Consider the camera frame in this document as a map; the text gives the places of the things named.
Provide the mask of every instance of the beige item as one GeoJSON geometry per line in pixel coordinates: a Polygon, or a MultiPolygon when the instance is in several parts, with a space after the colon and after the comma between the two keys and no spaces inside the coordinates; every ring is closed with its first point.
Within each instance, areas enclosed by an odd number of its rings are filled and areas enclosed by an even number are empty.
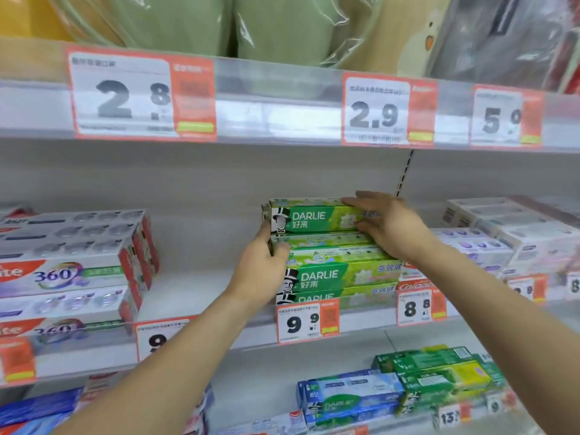
{"type": "Polygon", "coordinates": [[[377,24],[342,69],[423,77],[451,0],[382,0],[377,24]]]}

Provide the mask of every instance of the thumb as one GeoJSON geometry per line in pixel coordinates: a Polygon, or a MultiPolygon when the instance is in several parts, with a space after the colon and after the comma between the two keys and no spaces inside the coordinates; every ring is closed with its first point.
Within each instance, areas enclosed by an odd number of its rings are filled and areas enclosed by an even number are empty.
{"type": "Polygon", "coordinates": [[[383,238],[381,228],[368,221],[360,221],[357,223],[357,229],[360,232],[369,234],[376,243],[380,243],[383,238]]]}
{"type": "Polygon", "coordinates": [[[290,244],[284,241],[280,241],[276,244],[276,249],[274,251],[274,258],[280,260],[286,265],[286,261],[290,256],[290,244]]]}

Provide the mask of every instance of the gray item in plastic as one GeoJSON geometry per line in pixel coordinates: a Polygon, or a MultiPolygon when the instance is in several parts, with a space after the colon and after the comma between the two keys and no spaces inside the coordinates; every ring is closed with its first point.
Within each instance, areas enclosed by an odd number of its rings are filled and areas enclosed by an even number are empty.
{"type": "Polygon", "coordinates": [[[430,76],[540,89],[572,20],[569,0],[460,0],[430,76]]]}

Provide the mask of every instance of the cartoon duck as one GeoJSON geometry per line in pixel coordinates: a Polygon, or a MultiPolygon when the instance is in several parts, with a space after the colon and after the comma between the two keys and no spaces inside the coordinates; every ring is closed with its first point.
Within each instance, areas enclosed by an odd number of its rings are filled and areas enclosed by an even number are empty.
{"type": "Polygon", "coordinates": [[[420,78],[425,75],[425,68],[444,16],[445,11],[434,8],[427,16],[424,27],[409,38],[398,59],[397,76],[420,78]]]}

